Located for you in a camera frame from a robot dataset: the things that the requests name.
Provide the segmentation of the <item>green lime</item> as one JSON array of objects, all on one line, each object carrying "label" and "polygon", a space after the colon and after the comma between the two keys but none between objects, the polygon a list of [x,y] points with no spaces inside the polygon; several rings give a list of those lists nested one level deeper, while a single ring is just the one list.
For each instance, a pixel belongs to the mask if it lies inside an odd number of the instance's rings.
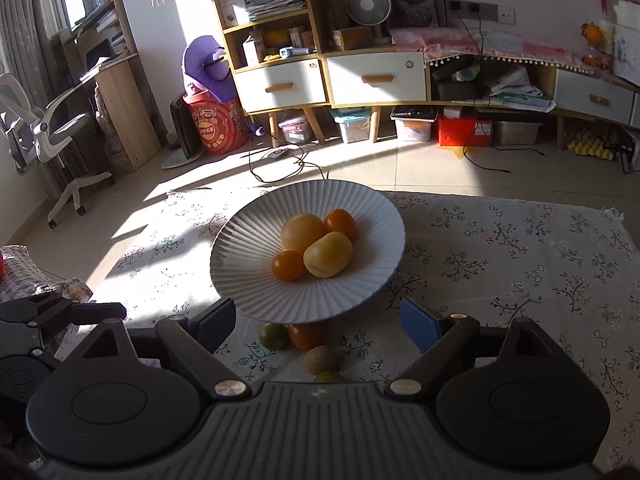
[{"label": "green lime", "polygon": [[284,325],[266,323],[259,331],[259,342],[267,350],[280,351],[288,348],[291,339]]},{"label": "green lime", "polygon": [[320,382],[320,384],[339,384],[340,382],[346,382],[346,379],[336,370],[327,370],[314,376],[314,382]]}]

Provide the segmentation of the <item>orange tomato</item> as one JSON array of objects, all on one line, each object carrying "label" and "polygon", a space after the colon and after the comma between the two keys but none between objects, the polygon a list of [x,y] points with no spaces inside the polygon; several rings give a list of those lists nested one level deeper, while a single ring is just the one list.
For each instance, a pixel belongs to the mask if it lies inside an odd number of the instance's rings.
[{"label": "orange tomato", "polygon": [[296,281],[307,273],[304,258],[294,250],[279,252],[271,261],[271,273],[280,281]]},{"label": "orange tomato", "polygon": [[350,240],[358,236],[358,226],[352,215],[345,209],[334,209],[324,219],[324,224],[329,232],[340,232]]}]

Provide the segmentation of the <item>small kiwi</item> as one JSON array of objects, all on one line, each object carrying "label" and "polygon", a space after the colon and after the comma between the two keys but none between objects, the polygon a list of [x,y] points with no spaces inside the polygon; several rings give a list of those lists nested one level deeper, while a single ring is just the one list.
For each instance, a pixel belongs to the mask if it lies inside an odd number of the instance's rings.
[{"label": "small kiwi", "polygon": [[304,369],[312,376],[318,376],[325,372],[337,371],[337,356],[334,350],[322,344],[309,350],[304,357]]}]

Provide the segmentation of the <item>round yellow pear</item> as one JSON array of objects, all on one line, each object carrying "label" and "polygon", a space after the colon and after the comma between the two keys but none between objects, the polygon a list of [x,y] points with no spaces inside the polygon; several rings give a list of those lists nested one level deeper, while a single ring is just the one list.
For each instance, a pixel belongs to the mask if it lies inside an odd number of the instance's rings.
[{"label": "round yellow pear", "polygon": [[280,233],[283,249],[301,255],[325,235],[326,225],[314,214],[296,214],[284,222]]}]

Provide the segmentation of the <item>white ribbed plate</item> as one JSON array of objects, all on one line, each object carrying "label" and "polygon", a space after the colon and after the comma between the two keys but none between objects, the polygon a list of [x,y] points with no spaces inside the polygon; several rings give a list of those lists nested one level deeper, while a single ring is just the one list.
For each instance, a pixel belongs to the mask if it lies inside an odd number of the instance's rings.
[{"label": "white ribbed plate", "polygon": [[[271,261],[282,252],[280,232],[296,214],[323,217],[344,209],[355,219],[354,260],[335,278],[278,280]],[[259,196],[220,230],[210,255],[210,277],[220,296],[262,322],[308,324],[335,318],[378,292],[398,268],[406,232],[401,215],[381,192],[343,180],[298,182]]]}]

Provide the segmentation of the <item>white office chair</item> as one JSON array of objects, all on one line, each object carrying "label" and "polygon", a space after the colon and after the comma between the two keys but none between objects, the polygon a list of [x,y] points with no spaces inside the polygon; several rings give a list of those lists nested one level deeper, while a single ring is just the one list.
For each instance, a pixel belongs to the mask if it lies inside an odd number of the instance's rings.
[{"label": "white office chair", "polygon": [[1,104],[17,117],[17,120],[12,122],[9,127],[5,122],[1,122],[1,132],[8,139],[10,154],[14,159],[16,170],[23,172],[36,158],[41,165],[56,162],[68,180],[58,201],[48,213],[47,222],[50,229],[56,227],[55,218],[69,200],[73,201],[74,211],[78,216],[83,216],[86,213],[80,198],[80,191],[83,188],[101,182],[106,182],[108,185],[115,183],[115,178],[109,171],[75,178],[61,157],[62,151],[73,142],[74,136],[82,128],[89,125],[91,117],[88,114],[79,114],[55,130],[51,128],[56,110],[72,94],[92,81],[98,73],[97,68],[89,70],[88,73],[80,77],[77,86],[64,91],[44,110],[32,107],[25,89],[13,74],[3,73],[1,75],[1,87],[10,89],[14,95],[14,98],[11,98],[1,93]]}]

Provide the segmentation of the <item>red box under cabinet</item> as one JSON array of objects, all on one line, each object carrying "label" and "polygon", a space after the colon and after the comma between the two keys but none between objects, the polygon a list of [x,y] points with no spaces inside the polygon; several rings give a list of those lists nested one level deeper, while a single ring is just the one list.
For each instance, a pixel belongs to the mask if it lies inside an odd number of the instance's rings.
[{"label": "red box under cabinet", "polygon": [[436,120],[438,142],[446,148],[489,148],[492,138],[492,123],[475,117]]}]

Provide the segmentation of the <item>red printed bucket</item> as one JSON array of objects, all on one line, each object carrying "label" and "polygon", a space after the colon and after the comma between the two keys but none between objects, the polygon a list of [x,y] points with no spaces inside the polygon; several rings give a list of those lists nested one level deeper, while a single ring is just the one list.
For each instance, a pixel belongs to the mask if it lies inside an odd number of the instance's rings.
[{"label": "red printed bucket", "polygon": [[250,140],[250,129],[238,98],[219,102],[208,90],[204,90],[187,94],[183,101],[208,154],[227,154],[242,148]]}]

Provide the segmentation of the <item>white wooden drawer cabinet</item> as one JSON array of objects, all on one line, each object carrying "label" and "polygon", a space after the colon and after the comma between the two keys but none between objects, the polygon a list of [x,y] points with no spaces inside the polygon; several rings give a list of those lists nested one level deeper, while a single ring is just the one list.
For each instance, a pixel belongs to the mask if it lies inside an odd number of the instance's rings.
[{"label": "white wooden drawer cabinet", "polygon": [[369,140],[378,140],[382,108],[422,105],[430,98],[422,52],[363,49],[321,58],[333,108],[369,107]]}]

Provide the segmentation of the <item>wooden desk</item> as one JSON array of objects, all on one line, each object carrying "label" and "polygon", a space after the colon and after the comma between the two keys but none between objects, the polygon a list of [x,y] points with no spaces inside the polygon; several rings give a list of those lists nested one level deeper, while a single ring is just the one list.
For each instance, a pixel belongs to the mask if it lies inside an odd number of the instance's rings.
[{"label": "wooden desk", "polygon": [[52,44],[61,70],[73,81],[88,79],[112,167],[120,174],[139,169],[160,150],[160,139],[143,99],[146,79],[124,2],[104,0]]}]

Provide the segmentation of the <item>purple plush toy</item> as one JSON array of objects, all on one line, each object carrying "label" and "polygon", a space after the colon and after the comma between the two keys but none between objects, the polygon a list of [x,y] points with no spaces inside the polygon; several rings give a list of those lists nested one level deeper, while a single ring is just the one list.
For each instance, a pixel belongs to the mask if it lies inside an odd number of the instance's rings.
[{"label": "purple plush toy", "polygon": [[208,91],[217,102],[233,101],[236,94],[226,50],[213,36],[199,36],[182,55],[184,90],[188,96]]}]

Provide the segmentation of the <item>wooden shelf cabinet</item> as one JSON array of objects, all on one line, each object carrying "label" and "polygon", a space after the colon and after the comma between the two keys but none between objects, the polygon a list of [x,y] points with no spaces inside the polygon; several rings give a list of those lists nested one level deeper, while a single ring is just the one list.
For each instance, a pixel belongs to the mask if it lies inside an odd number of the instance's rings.
[{"label": "wooden shelf cabinet", "polygon": [[212,0],[245,115],[268,116],[274,146],[278,118],[303,114],[323,143],[314,110],[329,104],[321,55],[329,47],[323,0]]}]

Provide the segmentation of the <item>small white fan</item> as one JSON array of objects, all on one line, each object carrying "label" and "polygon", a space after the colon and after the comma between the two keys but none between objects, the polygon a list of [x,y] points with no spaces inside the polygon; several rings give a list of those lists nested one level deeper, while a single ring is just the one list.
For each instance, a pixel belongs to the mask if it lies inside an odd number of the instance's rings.
[{"label": "small white fan", "polygon": [[378,26],[390,17],[390,0],[345,0],[348,16],[361,26]]}]

